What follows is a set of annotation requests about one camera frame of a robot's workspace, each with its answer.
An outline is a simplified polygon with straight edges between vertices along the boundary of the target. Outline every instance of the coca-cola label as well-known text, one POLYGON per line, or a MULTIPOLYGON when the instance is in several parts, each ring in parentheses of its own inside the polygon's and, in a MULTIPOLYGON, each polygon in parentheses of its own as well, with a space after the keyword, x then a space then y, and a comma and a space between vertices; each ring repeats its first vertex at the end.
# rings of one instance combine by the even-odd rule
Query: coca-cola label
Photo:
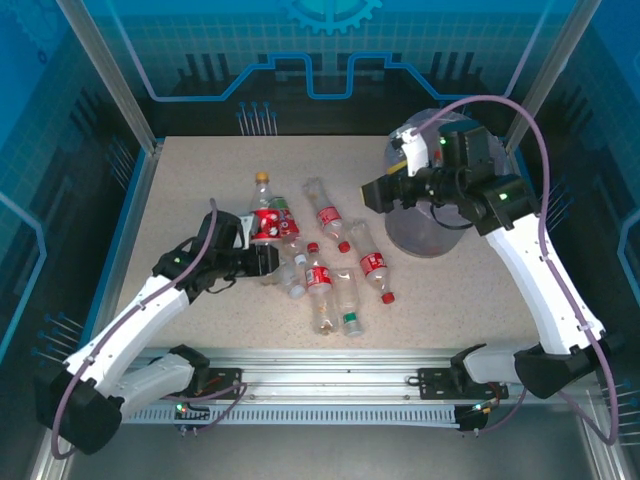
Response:
POLYGON ((328 283, 331 285, 331 277, 327 267, 312 267, 306 272, 307 287, 312 287, 320 283, 328 283))
POLYGON ((374 270, 378 268, 386 267, 387 264, 384 263, 384 258, 382 258, 382 254, 380 252, 370 253, 362 260, 360 260, 360 267, 362 267, 362 271, 365 276, 369 275, 374 270))
POLYGON ((338 213, 336 207, 327 207, 323 208, 318 212, 318 220, 322 223, 322 226, 326 226, 328 223, 333 222, 334 220, 340 220, 342 217, 338 213))
POLYGON ((291 211, 288 208, 281 208, 279 210, 280 215, 280 236, 284 237, 289 234, 298 234, 300 230, 296 225, 296 220, 291 215, 291 211))
POLYGON ((252 240, 277 240, 280 238, 280 211, 273 208, 263 208, 253 212, 258 217, 256 232, 252 240))

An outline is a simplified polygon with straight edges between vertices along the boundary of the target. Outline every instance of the clear plastic bottle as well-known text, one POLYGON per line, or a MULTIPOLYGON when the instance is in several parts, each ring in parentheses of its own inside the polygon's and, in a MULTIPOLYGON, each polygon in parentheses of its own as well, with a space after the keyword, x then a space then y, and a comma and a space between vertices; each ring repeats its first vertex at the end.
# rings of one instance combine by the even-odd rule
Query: clear plastic bottle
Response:
POLYGON ((344 333, 348 337, 362 335, 364 330, 358 319, 360 298, 354 270, 351 268, 334 269, 331 271, 331 276, 333 277, 338 311, 342 315, 344 333))
POLYGON ((313 328, 322 335, 328 335, 338 330, 338 316, 334 306, 331 275, 329 268, 320 256, 318 244, 310 243, 307 249, 309 258, 306 278, 307 291, 311 297, 313 308, 313 328))
POLYGON ((273 197, 269 187, 269 174, 258 172, 256 174, 256 189, 249 205, 249 210, 256 215, 257 223, 251 235, 251 243, 268 245, 276 244, 280 240, 279 211, 270 206, 273 197))
POLYGON ((348 252, 351 246, 345 240, 344 222, 336 207, 327 197, 322 181, 317 177, 310 178, 302 190, 316 211, 316 218, 322 232, 338 244, 338 249, 342 253, 348 252))
POLYGON ((279 231, 282 240, 280 251, 293 258, 296 265, 304 265, 307 263, 305 243, 300 237, 300 229, 291 214, 289 204, 284 197, 274 197, 269 206, 277 209, 280 216, 279 231))
POLYGON ((306 288, 300 282, 296 266, 291 259, 280 256, 280 267, 276 270, 278 285, 283 289, 289 298, 298 300, 306 293, 306 288))
POLYGON ((367 283, 381 293, 383 303, 392 303, 396 297, 389 284, 389 268, 371 237, 369 226, 364 220, 355 220, 348 227, 347 234, 358 252, 360 267, 367 283))

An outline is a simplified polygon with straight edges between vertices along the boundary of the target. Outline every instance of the white bottle cap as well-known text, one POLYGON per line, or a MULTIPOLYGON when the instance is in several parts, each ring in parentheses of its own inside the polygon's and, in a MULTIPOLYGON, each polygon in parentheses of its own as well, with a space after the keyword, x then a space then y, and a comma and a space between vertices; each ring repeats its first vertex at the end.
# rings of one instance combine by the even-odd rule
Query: white bottle cap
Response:
POLYGON ((296 262, 296 265, 304 265, 305 263, 307 263, 307 257, 304 253, 301 253, 299 255, 296 255, 293 258, 293 261, 296 262))
POLYGON ((307 290, 302 285, 296 285, 291 290, 289 290, 289 297, 297 300, 299 298, 302 298, 306 291, 307 290))

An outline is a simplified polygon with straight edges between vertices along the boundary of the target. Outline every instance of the clear plastic container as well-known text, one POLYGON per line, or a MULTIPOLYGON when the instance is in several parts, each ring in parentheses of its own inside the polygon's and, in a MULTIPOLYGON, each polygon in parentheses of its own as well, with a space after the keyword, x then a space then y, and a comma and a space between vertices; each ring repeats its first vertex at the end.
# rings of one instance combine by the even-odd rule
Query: clear plastic container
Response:
POLYGON ((313 330, 320 335, 329 335, 340 329, 340 322, 334 306, 333 292, 331 290, 309 295, 313 311, 313 330))
POLYGON ((384 304, 396 299, 391 292, 390 272, 380 249, 376 246, 364 220, 355 220, 347 229, 347 235, 360 258, 360 268, 369 285, 380 292, 384 304))
POLYGON ((313 311, 313 329, 322 335, 338 331, 338 316, 336 314, 333 283, 327 264, 320 256, 317 243, 310 243, 306 265, 307 291, 311 297, 313 311))
POLYGON ((274 197, 269 206, 276 208, 280 215, 280 251, 291 257, 296 265, 304 265, 307 262, 306 244, 300 237, 300 229, 291 214, 289 204, 284 197, 274 197))
POLYGON ((276 270, 276 278, 278 286, 293 300, 302 298, 307 291, 300 282, 292 259, 280 256, 280 267, 276 270))
POLYGON ((364 330, 358 318, 360 298, 355 271, 351 268, 334 269, 331 271, 331 276, 345 335, 348 337, 362 335, 364 330))
POLYGON ((279 211, 270 206, 274 195, 269 187, 269 174, 256 174, 256 188, 249 210, 256 216, 256 226, 251 235, 251 243, 258 245, 278 244, 280 241, 279 211))
MULTIPOLYGON (((420 126, 438 109, 423 110, 412 116, 406 123, 414 127, 420 126)), ((447 113, 437 120, 432 127, 422 131, 421 135, 429 149, 429 158, 433 165, 442 162, 438 129, 449 122, 469 120, 469 117, 459 113, 447 113)), ((502 143, 496 137, 489 138, 489 151, 494 160, 494 168, 497 175, 509 173, 509 162, 502 143)), ((391 144, 387 144, 384 156, 384 171, 401 160, 391 144)), ((385 215, 385 228, 391 241, 402 251, 418 257, 438 257, 450 251, 460 241, 465 230, 449 230, 433 219, 430 212, 431 203, 420 201, 415 208, 404 210, 399 204, 385 215)), ((445 205, 435 210, 436 218, 440 223, 451 226, 468 224, 468 220, 462 218, 455 205, 445 205)))
POLYGON ((320 255, 320 247, 312 242, 307 246, 309 257, 305 270, 307 279, 307 290, 309 294, 316 295, 328 292, 332 288, 331 274, 329 267, 320 255))
POLYGON ((348 252, 351 246, 345 240, 344 221, 327 197, 322 181, 317 177, 310 178, 302 190, 313 205, 322 233, 338 244, 340 252, 348 252))

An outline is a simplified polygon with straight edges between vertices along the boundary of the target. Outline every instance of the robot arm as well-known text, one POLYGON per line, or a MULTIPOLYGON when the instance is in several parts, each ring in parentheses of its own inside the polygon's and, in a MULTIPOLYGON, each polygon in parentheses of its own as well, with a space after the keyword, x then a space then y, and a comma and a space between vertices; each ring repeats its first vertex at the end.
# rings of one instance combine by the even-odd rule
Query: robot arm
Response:
MULTIPOLYGON (((497 176, 489 155, 488 132, 475 121, 452 122, 440 128, 443 165, 430 165, 427 146, 413 128, 391 134, 391 145, 404 160, 387 175, 362 187, 365 205, 389 212, 394 202, 411 208, 418 200, 436 207, 458 206, 498 253, 522 293, 540 336, 540 343, 472 347, 452 359, 460 389, 468 383, 522 383, 534 395, 548 398, 598 365, 584 329, 553 278, 538 245, 538 205, 517 175, 497 176)), ((580 298, 547 238, 549 257, 582 308, 588 325, 607 355, 620 348, 607 335, 580 298)))
POLYGON ((210 380, 209 360, 184 345, 145 368, 125 372, 153 336, 203 291, 209 291, 217 279, 235 282, 239 277, 275 271, 278 251, 272 246, 249 245, 253 220, 253 215, 239 218, 218 212, 204 256, 185 276, 205 243, 211 224, 211 214, 207 215, 198 235, 160 258, 142 290, 97 337, 61 366, 39 371, 35 379, 39 422, 52 428, 65 390, 87 359, 90 364, 73 388, 60 424, 60 435, 86 454, 100 450, 123 419, 151 402, 172 393, 194 397, 202 391, 210 380), (188 244, 191 248, 187 251, 184 248, 188 244), (152 301, 145 300, 173 281, 177 281, 175 286, 152 301), (142 307, 133 315, 128 313, 138 305, 142 307), (130 316, 122 323, 125 315, 130 316), (95 345, 120 323, 99 355, 91 358, 95 345))

